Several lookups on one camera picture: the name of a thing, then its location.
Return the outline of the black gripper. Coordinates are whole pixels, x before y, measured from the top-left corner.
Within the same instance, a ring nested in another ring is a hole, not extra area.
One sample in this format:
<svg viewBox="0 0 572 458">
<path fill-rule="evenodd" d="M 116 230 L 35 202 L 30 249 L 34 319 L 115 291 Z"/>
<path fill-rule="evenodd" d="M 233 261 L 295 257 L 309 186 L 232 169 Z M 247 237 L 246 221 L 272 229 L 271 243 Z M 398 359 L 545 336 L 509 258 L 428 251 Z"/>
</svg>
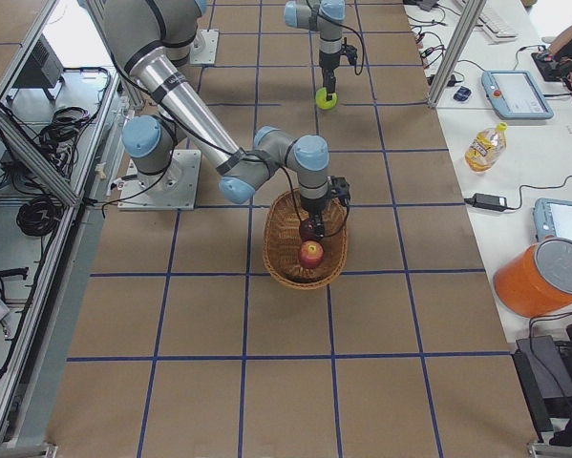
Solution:
<svg viewBox="0 0 572 458">
<path fill-rule="evenodd" d="M 328 199 L 326 197 L 306 198 L 301 196 L 300 201 L 303 209 L 308 213 L 313 238 L 322 239 L 324 237 L 323 212 L 328 205 Z"/>
<path fill-rule="evenodd" d="M 338 61 L 328 60 L 320 62 L 324 88 L 326 89 L 326 101 L 331 101 L 335 96 L 336 76 L 335 70 L 338 68 Z"/>
</svg>

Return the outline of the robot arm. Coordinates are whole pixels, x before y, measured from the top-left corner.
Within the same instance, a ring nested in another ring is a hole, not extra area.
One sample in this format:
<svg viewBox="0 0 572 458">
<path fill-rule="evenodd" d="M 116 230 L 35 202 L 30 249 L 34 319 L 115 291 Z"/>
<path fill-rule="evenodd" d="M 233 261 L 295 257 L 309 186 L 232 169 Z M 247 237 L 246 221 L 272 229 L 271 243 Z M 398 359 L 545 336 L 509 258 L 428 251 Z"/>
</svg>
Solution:
<svg viewBox="0 0 572 458">
<path fill-rule="evenodd" d="M 346 3 L 337 0 L 287 1 L 284 7 L 285 24 L 294 29 L 319 34 L 319 67 L 322 86 L 315 94 L 315 103 L 321 110 L 336 106 L 336 69 L 345 57 L 353 67 L 358 63 L 358 50 L 343 36 Z"/>
<path fill-rule="evenodd" d="M 124 73 L 140 83 L 221 177 L 222 194 L 242 204 L 285 167 L 298 179 L 306 229 L 326 235 L 323 213 L 330 196 L 329 153 L 318 135 L 294 137 L 265 126 L 246 151 L 227 133 L 180 69 L 186 64 L 206 11 L 203 1 L 108 1 L 104 7 L 106 46 Z"/>
</svg>

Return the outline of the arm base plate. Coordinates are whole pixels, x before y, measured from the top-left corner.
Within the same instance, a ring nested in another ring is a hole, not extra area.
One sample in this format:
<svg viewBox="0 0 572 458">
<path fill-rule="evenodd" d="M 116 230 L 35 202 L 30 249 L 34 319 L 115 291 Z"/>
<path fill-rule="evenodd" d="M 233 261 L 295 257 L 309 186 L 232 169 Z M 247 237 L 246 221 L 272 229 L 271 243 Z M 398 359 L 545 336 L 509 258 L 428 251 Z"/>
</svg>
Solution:
<svg viewBox="0 0 572 458">
<path fill-rule="evenodd" d="M 122 211 L 191 211 L 195 208 L 201 152 L 176 149 L 169 168 L 155 176 L 138 172 L 130 159 L 127 174 L 133 175 L 118 186 L 117 207 Z"/>
<path fill-rule="evenodd" d="M 220 32 L 214 29 L 198 29 L 190 47 L 191 66 L 213 66 L 217 57 Z"/>
</svg>

